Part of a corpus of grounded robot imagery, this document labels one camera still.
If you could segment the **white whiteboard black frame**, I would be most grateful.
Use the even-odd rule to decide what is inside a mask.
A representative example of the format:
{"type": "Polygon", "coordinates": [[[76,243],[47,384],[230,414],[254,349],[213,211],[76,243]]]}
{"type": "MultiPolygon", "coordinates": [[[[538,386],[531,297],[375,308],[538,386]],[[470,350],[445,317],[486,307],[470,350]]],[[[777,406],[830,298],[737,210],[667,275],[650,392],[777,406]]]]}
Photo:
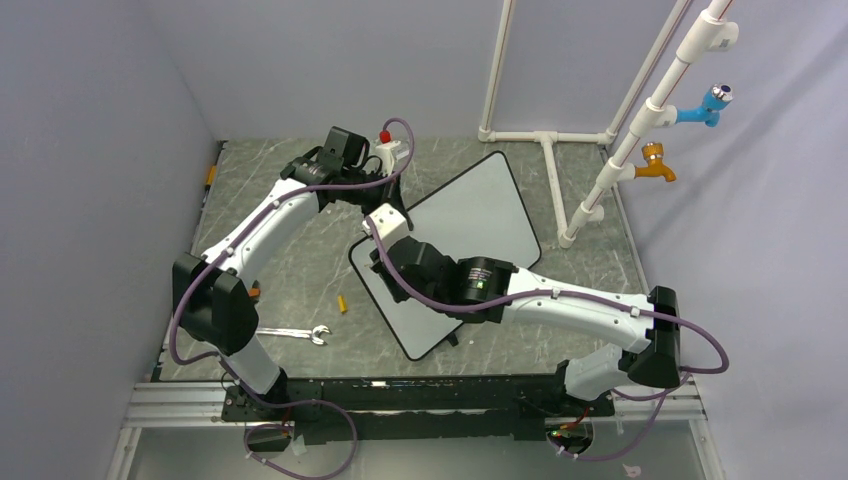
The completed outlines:
{"type": "MultiPolygon", "coordinates": [[[[468,167],[408,208],[413,238],[455,260],[485,256],[530,268],[541,246],[517,180],[501,151],[468,167]]],[[[461,322],[414,299],[397,303],[370,269],[371,238],[355,242],[348,259],[407,359],[418,361],[453,334],[461,322]]]]}

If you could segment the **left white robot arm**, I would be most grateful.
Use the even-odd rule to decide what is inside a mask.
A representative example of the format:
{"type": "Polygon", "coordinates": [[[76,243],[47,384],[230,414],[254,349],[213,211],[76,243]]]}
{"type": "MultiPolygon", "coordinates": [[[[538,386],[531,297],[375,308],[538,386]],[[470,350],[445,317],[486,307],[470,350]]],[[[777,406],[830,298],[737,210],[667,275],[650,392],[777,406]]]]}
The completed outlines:
{"type": "Polygon", "coordinates": [[[248,289],[290,236],[329,204],[341,201],[369,215],[387,205],[409,218],[400,177],[414,157],[415,140],[377,145],[333,127],[325,142],[289,162],[259,205],[229,234],[199,255],[184,253],[172,266],[172,317],[168,351],[175,363],[206,358],[221,366],[248,394],[248,407],[264,420],[287,406],[288,376],[257,336],[259,316],[248,289]]]}

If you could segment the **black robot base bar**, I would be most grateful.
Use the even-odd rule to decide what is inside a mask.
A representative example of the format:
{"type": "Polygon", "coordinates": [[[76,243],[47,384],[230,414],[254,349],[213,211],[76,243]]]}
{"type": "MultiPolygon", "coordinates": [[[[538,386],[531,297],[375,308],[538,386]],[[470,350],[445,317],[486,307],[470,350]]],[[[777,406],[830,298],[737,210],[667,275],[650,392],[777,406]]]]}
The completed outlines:
{"type": "Polygon", "coordinates": [[[556,374],[391,378],[295,378],[287,400],[265,403],[241,387],[225,391],[221,418],[227,423],[290,422],[309,445],[347,440],[510,437],[541,441],[560,420],[611,417],[610,394],[592,401],[569,397],[556,374]]]}

